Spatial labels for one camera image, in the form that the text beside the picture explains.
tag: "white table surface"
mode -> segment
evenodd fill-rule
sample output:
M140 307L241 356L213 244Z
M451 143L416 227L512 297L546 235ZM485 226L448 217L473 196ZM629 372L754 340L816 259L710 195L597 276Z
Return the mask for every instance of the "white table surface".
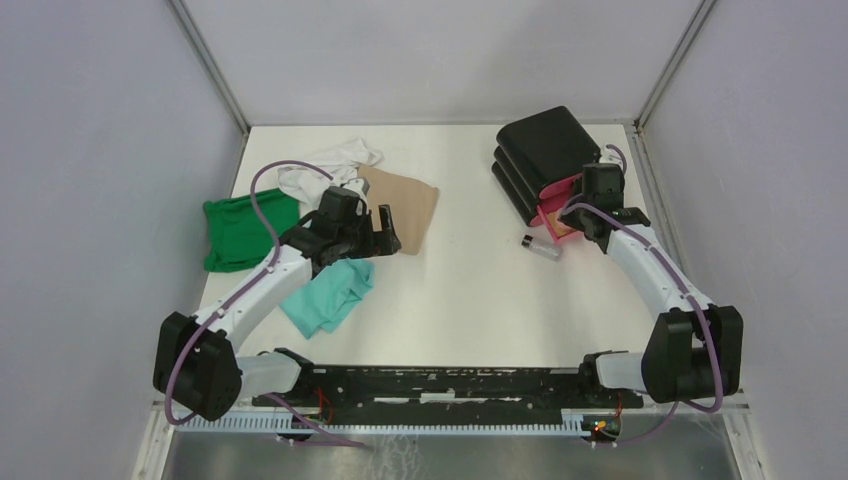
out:
M316 363L420 366L575 367L603 350L642 351L654 319L627 277L578 234L558 262L520 246L528 229L490 171L498 125L254 127L233 196L275 160L362 137L385 154L377 167L440 191L416 256L372 259L375 286L333 333L306 340L280 309L248 337L240 355L288 347ZM628 159L625 204L644 210L620 125L587 125L599 145ZM275 171L259 190L276 186ZM225 295L247 271L212 273L202 305Z

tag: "white wall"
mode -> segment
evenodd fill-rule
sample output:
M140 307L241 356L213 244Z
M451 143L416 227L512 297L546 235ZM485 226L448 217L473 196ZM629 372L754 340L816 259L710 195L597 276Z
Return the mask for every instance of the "white wall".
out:
M632 119L698 0L187 0L248 120Z
M126 478L239 134L161 0L0 7L0 478Z
M745 324L771 478L846 478L848 3L718 2L647 126L692 277Z

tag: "metal frame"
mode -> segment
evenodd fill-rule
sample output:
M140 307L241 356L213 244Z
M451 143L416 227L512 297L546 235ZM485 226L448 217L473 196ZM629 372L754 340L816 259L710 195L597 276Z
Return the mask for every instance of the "metal frame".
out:
M206 41L203 40L203 35L200 34L200 29L197 28L197 24L194 22L194 18L191 16L191 12L189 12L185 2L183 0L165 0L165 3L171 8L177 25L180 26L180 30L185 34L186 40L188 40L194 54L200 61L200 65L203 66L203 70L209 75L209 80L212 81L212 85L215 87L218 95L221 96L224 104L226 104L227 111L230 113L233 122L235 122L242 135L247 135L250 133L250 124L247 123L244 112L241 110L232 90L230 90L230 86L227 85L221 69L218 68L218 63L212 57L212 53L209 51Z
M689 24L686 25L683 35L680 37L680 40L678 40L677 46L674 47L671 57L668 59L668 62L666 62L665 67L663 67L660 78L657 79L657 83L654 84L654 88L651 90L651 93L648 94L648 99L645 101L645 105L643 105L642 109L639 111L639 115L636 117L635 122L637 128L644 128L645 124L648 123L648 120L651 118L651 114L654 113L657 103L660 101L660 98L662 98L666 88L668 88L668 84L671 82L671 79L674 78L674 74L677 73L677 70L680 68L680 64L683 62L686 54L689 53L689 49L692 47L692 44L695 43L698 33L701 32L701 27L704 26L704 23L707 21L710 13L712 13L713 7L715 7L717 1L718 0L701 0L701 3L695 10L694 15L692 15L692 18L689 20Z
M165 461L171 449L174 427L168 423L161 408L150 412L135 467L130 478L133 480L159 480L165 471Z
M730 447L736 458L736 466L742 480L765 480L763 464L757 457L757 450L751 437L751 425L747 415L731 413L724 415Z
M214 422L194 417L176 430L180 432L313 434L293 425L294 416L282 408L230 411ZM324 429L340 435L511 435L588 437L581 429L583 415L563 413L561 425L328 425Z
M648 150L645 147L645 140L642 132L635 124L625 125L624 132L627 135L627 142L630 145L630 153L633 155L633 164L636 166L636 175L639 178L639 184L642 187L642 194L645 196L645 204L648 207L648 218L651 219L651 226L657 232L660 242L665 247L668 255L680 266L683 273L688 274L688 264L681 255L679 248L679 240L674 228L671 217L666 209L664 195L660 188L660 182L654 172L651 164L651 157L648 155Z

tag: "beige cloth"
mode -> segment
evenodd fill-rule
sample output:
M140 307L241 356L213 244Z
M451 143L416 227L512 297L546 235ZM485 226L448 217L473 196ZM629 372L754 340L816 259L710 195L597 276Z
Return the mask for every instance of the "beige cloth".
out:
M378 205L392 208L392 220L402 248L400 253L417 255L430 227L430 220L439 199L439 189L414 178L394 175L366 165L359 167L359 176L368 180L366 197L374 212L374 229L382 228Z
M563 223L560 223L560 221L557 219L557 215L559 215L559 210L554 210L553 212L550 212L545 215L546 217L548 217L548 223L550 223L553 227L554 233L557 234L557 237L564 237L569 233L574 233L575 230L573 228Z

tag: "clear vial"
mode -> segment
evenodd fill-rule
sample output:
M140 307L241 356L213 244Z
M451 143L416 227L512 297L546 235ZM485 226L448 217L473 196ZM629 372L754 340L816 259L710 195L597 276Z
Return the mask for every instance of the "clear vial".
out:
M533 238L531 235L524 235L521 246L551 260L557 260L562 254L562 247Z

